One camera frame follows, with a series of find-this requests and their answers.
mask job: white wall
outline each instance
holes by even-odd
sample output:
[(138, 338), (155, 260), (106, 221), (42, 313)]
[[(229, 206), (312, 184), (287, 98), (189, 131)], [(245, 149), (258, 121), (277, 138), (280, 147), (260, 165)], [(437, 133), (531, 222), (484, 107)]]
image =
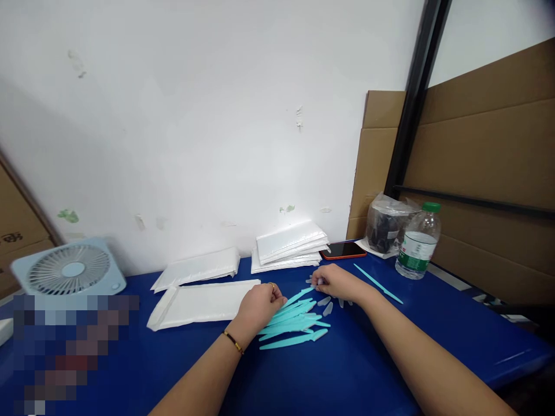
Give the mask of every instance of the white wall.
[(452, 0), (430, 87), (555, 36), (551, 0)]
[(404, 90), (422, 6), (1, 1), (0, 146), (126, 273), (306, 218), (343, 240), (365, 93)]

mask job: light blue fan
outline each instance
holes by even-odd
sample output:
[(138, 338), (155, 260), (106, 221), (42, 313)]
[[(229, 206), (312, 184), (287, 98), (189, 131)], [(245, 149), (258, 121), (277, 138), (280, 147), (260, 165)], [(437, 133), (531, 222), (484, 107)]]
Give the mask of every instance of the light blue fan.
[(125, 288), (125, 278), (100, 238), (32, 254), (11, 267), (29, 295), (113, 295)]

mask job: black metal frame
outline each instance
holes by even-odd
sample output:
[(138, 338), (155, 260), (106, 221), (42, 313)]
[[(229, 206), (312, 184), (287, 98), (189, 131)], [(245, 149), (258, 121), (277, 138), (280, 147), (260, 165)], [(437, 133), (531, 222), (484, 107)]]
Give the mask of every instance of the black metal frame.
[(391, 164), (387, 174), (384, 194), (399, 199), (401, 191), (406, 191), (529, 217), (555, 220), (555, 211), (551, 210), (470, 198), (462, 195), (448, 194), (446, 192), (410, 188), (403, 185), (406, 169), (409, 164), (410, 152), (412, 151), (416, 130), (420, 122), (422, 109), (424, 108), (424, 101), (426, 100), (428, 82), (430, 81), (450, 6), (451, 0), (428, 0), (424, 5), (424, 11), (420, 21), (420, 31), (416, 39), (415, 51), (410, 65), (405, 104), (399, 122), (393, 154), (391, 156)]
[(395, 185), (394, 189), (398, 192), (399, 191), (411, 192), (413, 194), (420, 194), (420, 195), (431, 196), (434, 198), (447, 199), (455, 202), (462, 202), (469, 205), (482, 206), (485, 208), (511, 212), (514, 214), (521, 214), (529, 217), (544, 218), (546, 220), (555, 220), (555, 211), (542, 210), (539, 208), (534, 208), (534, 207), (529, 207), (524, 205), (515, 205), (515, 204), (509, 204), (505, 202), (492, 201), (488, 199), (469, 198), (467, 196), (446, 194), (445, 192), (428, 191), (428, 190), (423, 190), (419, 188), (406, 187), (402, 185)]
[(450, 6), (451, 0), (428, 0), (424, 5), (406, 85), (405, 104), (384, 189), (384, 194), (395, 199), (399, 198), (399, 191), (395, 186), (402, 185), (405, 180), (410, 151), (415, 141), (416, 129), (426, 99), (426, 90)]

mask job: smartphone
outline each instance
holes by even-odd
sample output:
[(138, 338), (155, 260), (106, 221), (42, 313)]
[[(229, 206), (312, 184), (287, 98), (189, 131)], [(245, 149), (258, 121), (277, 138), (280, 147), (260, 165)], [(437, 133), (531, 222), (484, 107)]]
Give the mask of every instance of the smartphone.
[(320, 251), (320, 254), (326, 260), (339, 260), (342, 258), (355, 258), (366, 256), (366, 251), (357, 246), (353, 242), (330, 244), (331, 252), (327, 250)]

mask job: water bottle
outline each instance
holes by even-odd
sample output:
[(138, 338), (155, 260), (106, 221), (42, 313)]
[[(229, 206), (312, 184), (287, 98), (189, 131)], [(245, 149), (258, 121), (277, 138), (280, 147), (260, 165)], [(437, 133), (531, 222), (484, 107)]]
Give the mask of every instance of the water bottle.
[(440, 204), (426, 202), (405, 229), (395, 269), (409, 279), (421, 279), (426, 273), (441, 234), (440, 209)]

